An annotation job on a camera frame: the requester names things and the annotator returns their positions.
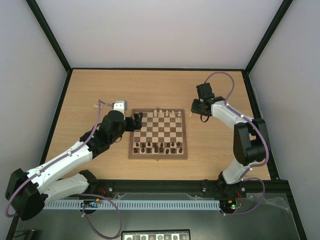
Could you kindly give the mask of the light king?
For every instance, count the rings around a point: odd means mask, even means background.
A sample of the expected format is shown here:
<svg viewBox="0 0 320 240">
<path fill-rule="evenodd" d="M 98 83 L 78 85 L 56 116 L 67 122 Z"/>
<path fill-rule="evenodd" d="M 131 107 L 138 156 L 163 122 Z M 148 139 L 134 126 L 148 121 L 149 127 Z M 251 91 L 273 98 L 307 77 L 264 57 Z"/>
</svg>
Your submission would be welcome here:
<svg viewBox="0 0 320 240">
<path fill-rule="evenodd" d="M 154 118 L 159 118 L 159 117 L 160 117 L 160 111 L 159 111 L 158 109 L 155 109 L 155 110 L 153 111 L 153 117 L 154 117 Z"/>
</svg>

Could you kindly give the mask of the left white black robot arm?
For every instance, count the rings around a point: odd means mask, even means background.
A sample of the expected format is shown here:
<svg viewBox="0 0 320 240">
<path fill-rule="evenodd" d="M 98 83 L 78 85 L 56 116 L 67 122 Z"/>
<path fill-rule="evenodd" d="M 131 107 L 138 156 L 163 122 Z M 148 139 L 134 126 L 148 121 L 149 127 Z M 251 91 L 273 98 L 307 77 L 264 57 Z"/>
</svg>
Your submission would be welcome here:
<svg viewBox="0 0 320 240">
<path fill-rule="evenodd" d="M 84 193 L 90 184 L 84 175 L 79 173 L 74 178 L 60 178 L 109 150 L 125 132 L 141 129 L 142 118 L 141 112 L 126 117 L 122 110 L 111 110 L 103 117 L 102 122 L 96 122 L 92 130 L 86 132 L 65 152 L 28 171 L 18 168 L 12 172 L 5 198 L 15 213 L 6 211 L 5 215 L 9 218 L 18 216 L 23 221 L 30 220 L 45 205 L 70 195 Z"/>
</svg>

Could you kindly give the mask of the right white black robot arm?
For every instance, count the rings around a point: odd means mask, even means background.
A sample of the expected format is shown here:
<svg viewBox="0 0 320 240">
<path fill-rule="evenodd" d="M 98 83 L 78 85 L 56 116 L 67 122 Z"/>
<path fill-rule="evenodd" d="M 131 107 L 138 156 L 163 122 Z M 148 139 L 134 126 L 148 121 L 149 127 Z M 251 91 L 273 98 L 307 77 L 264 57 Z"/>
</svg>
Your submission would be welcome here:
<svg viewBox="0 0 320 240">
<path fill-rule="evenodd" d="M 216 97 L 208 82 L 197 85 L 196 90 L 198 98 L 193 100 L 191 112 L 219 119 L 233 130 L 234 159 L 217 180 L 219 194 L 229 196 L 247 172 L 268 162 L 270 142 L 267 125 L 261 118 L 251 118 L 239 112 L 223 97 Z"/>
</svg>

